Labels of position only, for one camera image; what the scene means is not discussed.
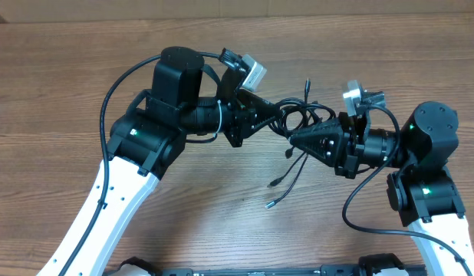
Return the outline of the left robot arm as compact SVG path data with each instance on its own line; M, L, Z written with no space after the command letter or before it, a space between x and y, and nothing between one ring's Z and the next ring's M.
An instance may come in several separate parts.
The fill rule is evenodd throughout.
M168 47L152 58L150 88L142 90L111 128L100 129L103 159L92 189L43 275L100 275L138 208L188 143L219 134L234 147L278 116L255 95L266 74L253 57L228 49L217 55Z

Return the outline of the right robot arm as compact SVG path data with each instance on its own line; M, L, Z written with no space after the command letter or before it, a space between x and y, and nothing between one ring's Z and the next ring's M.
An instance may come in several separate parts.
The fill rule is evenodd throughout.
M339 176L353 179L359 166L374 171L348 196L344 222L359 232L411 237L430 275L474 275L474 251L466 209L449 170L459 145L457 112L428 101L404 125L382 104L360 103L353 111L296 131L289 141ZM382 169L390 167L387 196L403 229L359 226L347 217L356 194Z

